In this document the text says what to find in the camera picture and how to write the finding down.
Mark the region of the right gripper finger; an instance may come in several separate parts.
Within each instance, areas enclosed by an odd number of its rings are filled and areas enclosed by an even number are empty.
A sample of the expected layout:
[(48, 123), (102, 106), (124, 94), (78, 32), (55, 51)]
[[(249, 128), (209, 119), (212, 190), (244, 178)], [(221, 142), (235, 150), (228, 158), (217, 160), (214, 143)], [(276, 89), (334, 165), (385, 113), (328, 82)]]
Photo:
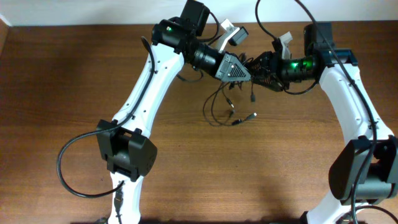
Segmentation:
[(277, 80), (272, 77), (272, 76), (268, 76), (268, 77), (252, 77), (252, 82), (253, 84), (257, 84), (260, 86), (263, 86), (265, 88), (268, 88), (270, 90), (278, 90), (279, 89), (279, 84), (277, 82)]
[(269, 52), (260, 54), (253, 61), (248, 63), (248, 70), (250, 72), (258, 72), (269, 67)]

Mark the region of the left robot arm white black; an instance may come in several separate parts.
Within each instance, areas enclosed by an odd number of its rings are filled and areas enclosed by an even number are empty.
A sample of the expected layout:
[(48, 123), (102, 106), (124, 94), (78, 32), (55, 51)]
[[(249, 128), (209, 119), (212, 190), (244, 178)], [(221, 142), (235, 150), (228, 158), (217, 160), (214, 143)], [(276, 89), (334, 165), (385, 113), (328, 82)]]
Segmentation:
[(201, 2), (187, 1), (178, 17), (164, 19), (152, 30), (146, 65), (129, 98), (110, 122), (97, 125), (102, 159), (107, 163), (115, 192), (108, 223), (139, 223), (141, 187), (157, 157), (150, 133), (157, 110), (174, 78), (186, 63), (224, 83), (251, 79), (239, 57), (225, 46), (239, 45), (244, 27), (224, 20), (224, 34), (216, 47), (201, 38), (210, 10)]

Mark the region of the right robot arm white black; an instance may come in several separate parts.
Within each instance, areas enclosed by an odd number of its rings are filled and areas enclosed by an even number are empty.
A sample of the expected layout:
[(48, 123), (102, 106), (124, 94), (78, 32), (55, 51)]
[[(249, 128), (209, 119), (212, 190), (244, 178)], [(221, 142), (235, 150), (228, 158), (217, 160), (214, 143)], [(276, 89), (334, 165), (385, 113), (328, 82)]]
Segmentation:
[(337, 49), (329, 22), (304, 28), (305, 55), (286, 56), (291, 35), (274, 41), (247, 67), (255, 84), (288, 91), (292, 82), (312, 80), (326, 93), (338, 118), (345, 147), (330, 167), (329, 191), (300, 217), (301, 223), (356, 223), (358, 212), (378, 208), (397, 195), (397, 138), (375, 110), (350, 49)]

